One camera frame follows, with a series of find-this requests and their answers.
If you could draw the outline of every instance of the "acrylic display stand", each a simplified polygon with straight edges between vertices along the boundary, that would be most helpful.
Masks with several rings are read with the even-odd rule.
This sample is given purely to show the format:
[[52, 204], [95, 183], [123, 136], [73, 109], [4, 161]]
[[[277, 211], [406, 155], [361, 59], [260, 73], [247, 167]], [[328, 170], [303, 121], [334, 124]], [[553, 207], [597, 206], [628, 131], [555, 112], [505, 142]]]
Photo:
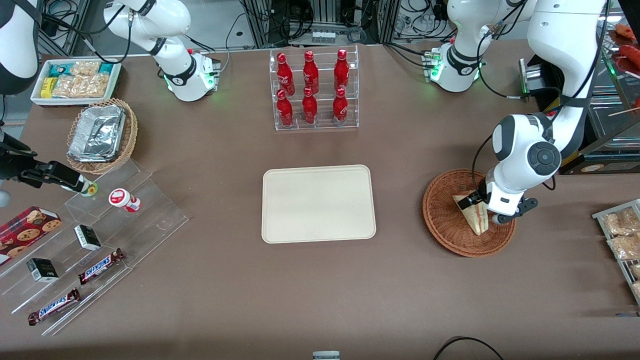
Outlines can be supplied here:
[[[630, 269], [632, 265], [638, 264], [638, 262], [640, 261], [618, 259], [618, 257], [616, 256], [616, 250], [611, 246], [611, 239], [613, 239], [616, 235], [613, 235], [609, 232], [609, 230], [604, 224], [603, 218], [607, 214], [617, 213], [618, 211], [621, 211], [627, 208], [632, 208], [636, 213], [636, 216], [640, 218], [639, 206], [640, 206], [640, 199], [633, 200], [633, 201], [624, 203], [622, 205], [616, 206], [614, 208], [607, 209], [605, 211], [601, 211], [599, 213], [593, 214], [591, 216], [592, 218], [598, 221], [598, 224], [600, 224], [600, 228], [602, 228], [602, 232], [604, 233], [604, 236], [607, 238], [607, 244], [609, 248], [611, 248], [611, 251], [613, 251], [614, 256], [616, 257], [616, 261], [618, 262], [620, 269], [622, 269], [622, 274], [625, 276], [625, 279], [627, 280], [627, 284], [629, 285], [629, 287], [631, 287], [631, 284], [633, 284], [634, 282], [640, 280], [640, 279], [636, 279], [636, 277], [634, 276], [634, 274], [631, 272], [631, 269]], [[633, 289], [631, 292], [634, 294], [634, 298], [636, 298], [636, 303], [640, 305], [640, 296], [636, 294], [636, 292], [633, 291]]]
[[[345, 97], [349, 102], [347, 108], [347, 121], [343, 126], [336, 126], [333, 123], [333, 100], [335, 99], [335, 89], [333, 87], [333, 68], [338, 58], [338, 50], [345, 49], [347, 51], [347, 62], [349, 63], [349, 85], [346, 88]], [[315, 125], [309, 125], [305, 122], [304, 112], [302, 109], [302, 99], [304, 98], [303, 89], [305, 81], [302, 69], [305, 66], [305, 51], [312, 50], [314, 59], [318, 65], [320, 91], [315, 95], [318, 103], [318, 117]], [[276, 55], [285, 53], [287, 55], [287, 63], [293, 71], [293, 83], [296, 86], [296, 93], [289, 97], [293, 106], [293, 126], [284, 127], [278, 116], [278, 108], [276, 107], [276, 91], [280, 88], [278, 82], [278, 62]], [[271, 50], [269, 55], [269, 78], [271, 80], [271, 101], [273, 102], [273, 118], [276, 130], [295, 131], [295, 130], [340, 130], [345, 128], [355, 128], [360, 125], [358, 111], [358, 97], [360, 92], [358, 89], [358, 47], [311, 47], [306, 49], [278, 49]]]
[[[43, 336], [54, 335], [187, 222], [188, 218], [162, 194], [150, 176], [148, 170], [129, 160], [96, 180], [98, 192], [93, 197], [75, 195], [56, 210], [63, 224], [0, 268], [0, 291], [8, 307], [4, 310], [23, 317], [24, 325], [28, 326], [30, 313], [77, 288], [81, 302], [54, 313], [33, 327]], [[139, 198], [141, 209], [129, 213], [110, 205], [109, 194], [116, 188], [125, 188]], [[80, 246], [74, 232], [78, 224], [95, 230], [102, 243], [98, 251]], [[78, 274], [117, 248], [121, 248], [126, 258], [87, 284], [80, 285]], [[31, 258], [50, 259], [60, 278], [50, 284], [35, 282], [26, 265]]]

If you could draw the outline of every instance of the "brown tablecloth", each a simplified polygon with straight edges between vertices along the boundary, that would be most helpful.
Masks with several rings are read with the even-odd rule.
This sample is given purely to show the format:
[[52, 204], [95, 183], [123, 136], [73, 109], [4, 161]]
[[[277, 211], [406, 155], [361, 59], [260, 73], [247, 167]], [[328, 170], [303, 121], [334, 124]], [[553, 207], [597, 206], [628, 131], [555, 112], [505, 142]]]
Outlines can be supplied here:
[[[0, 357], [294, 360], [335, 349], [345, 360], [430, 359], [469, 335], [510, 359], [637, 359], [640, 320], [613, 316], [634, 300], [590, 214], [639, 197], [638, 177], [559, 177], [557, 191], [527, 193], [540, 206], [502, 252], [452, 254], [422, 219], [426, 186], [469, 167], [503, 116], [536, 107], [480, 82], [450, 94], [382, 46], [359, 50], [360, 129], [319, 134], [274, 130], [268, 51], [233, 53], [220, 90], [194, 103], [167, 90], [151, 57], [127, 59], [117, 94], [138, 117], [133, 158], [193, 218], [56, 336], [40, 337], [0, 300]], [[516, 62], [530, 57], [524, 41], [496, 42], [483, 74], [515, 92]], [[64, 161], [78, 111], [34, 106], [22, 140], [38, 159]], [[495, 162], [486, 149], [478, 169]], [[265, 171], [347, 164], [371, 170], [374, 238], [262, 241]], [[13, 200], [2, 222], [71, 196], [54, 185], [3, 188]], [[491, 356], [470, 344], [455, 351]]]

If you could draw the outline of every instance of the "brown wicker basket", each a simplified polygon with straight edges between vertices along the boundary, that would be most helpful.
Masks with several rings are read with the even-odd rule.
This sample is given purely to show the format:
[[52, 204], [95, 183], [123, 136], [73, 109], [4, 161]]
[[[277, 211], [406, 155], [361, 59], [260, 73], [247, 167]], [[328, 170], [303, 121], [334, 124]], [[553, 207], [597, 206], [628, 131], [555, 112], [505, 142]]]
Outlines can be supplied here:
[[[482, 179], [484, 174], [476, 171], [476, 181]], [[489, 230], [476, 235], [453, 200], [453, 195], [472, 190], [471, 170], [459, 168], [440, 174], [424, 193], [422, 215], [433, 237], [444, 247], [462, 256], [479, 258], [493, 255], [509, 243], [516, 220], [504, 225], [489, 221]]]
[[[122, 131], [122, 140], [120, 141], [120, 154], [116, 160], [110, 163], [81, 163], [80, 161], [73, 160], [67, 155], [67, 161], [71, 164], [71, 167], [80, 172], [88, 172], [90, 174], [101, 175], [107, 172], [107, 170], [120, 166], [127, 162], [131, 157], [133, 148], [136, 146], [136, 137], [138, 135], [138, 120], [136, 114], [133, 113], [129, 105], [120, 99], [109, 99], [105, 101], [96, 102], [89, 105], [89, 107], [118, 105], [127, 110], [127, 118], [124, 122], [124, 130]], [[80, 113], [76, 116], [76, 121], [71, 125], [71, 131], [67, 137], [67, 146], [71, 146], [71, 140], [73, 140], [76, 133], [76, 126], [80, 119]]]

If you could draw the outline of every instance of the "aluminum foil container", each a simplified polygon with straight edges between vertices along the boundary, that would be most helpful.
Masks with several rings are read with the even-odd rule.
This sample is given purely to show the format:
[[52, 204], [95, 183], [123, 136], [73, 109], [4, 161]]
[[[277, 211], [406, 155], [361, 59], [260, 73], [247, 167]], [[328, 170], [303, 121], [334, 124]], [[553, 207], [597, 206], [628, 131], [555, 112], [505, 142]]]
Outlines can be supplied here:
[[127, 111], [117, 105], [83, 110], [67, 154], [81, 162], [116, 160], [126, 118]]

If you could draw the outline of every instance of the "red bottle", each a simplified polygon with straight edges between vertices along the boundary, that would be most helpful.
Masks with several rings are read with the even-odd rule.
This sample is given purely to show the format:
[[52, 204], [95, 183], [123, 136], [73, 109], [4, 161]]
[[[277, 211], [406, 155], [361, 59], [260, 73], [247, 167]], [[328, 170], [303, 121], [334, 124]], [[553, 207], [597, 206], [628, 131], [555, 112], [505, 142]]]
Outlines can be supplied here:
[[279, 53], [276, 56], [278, 59], [278, 82], [280, 88], [283, 88], [287, 95], [293, 96], [296, 93], [296, 86], [293, 85], [293, 71], [287, 63], [287, 57], [284, 53]]
[[318, 75], [318, 65], [314, 61], [314, 52], [305, 51], [305, 67], [302, 69], [305, 75], [305, 86], [309, 86], [314, 94], [320, 91], [320, 79]]
[[305, 98], [302, 99], [302, 108], [305, 110], [305, 122], [314, 125], [318, 118], [318, 103], [311, 87], [305, 87]]
[[282, 89], [278, 89], [276, 95], [278, 96], [276, 107], [278, 108], [278, 115], [280, 116], [282, 126], [292, 127], [293, 107], [291, 107], [291, 102], [289, 102], [289, 100], [287, 99], [287, 94]]
[[333, 76], [333, 87], [336, 91], [340, 87], [347, 88], [347, 85], [349, 85], [349, 64], [347, 63], [347, 51], [345, 49], [338, 50], [338, 61], [333, 68]]
[[336, 126], [343, 126], [347, 122], [347, 107], [349, 102], [344, 97], [344, 88], [340, 87], [336, 92], [333, 100], [333, 123]]

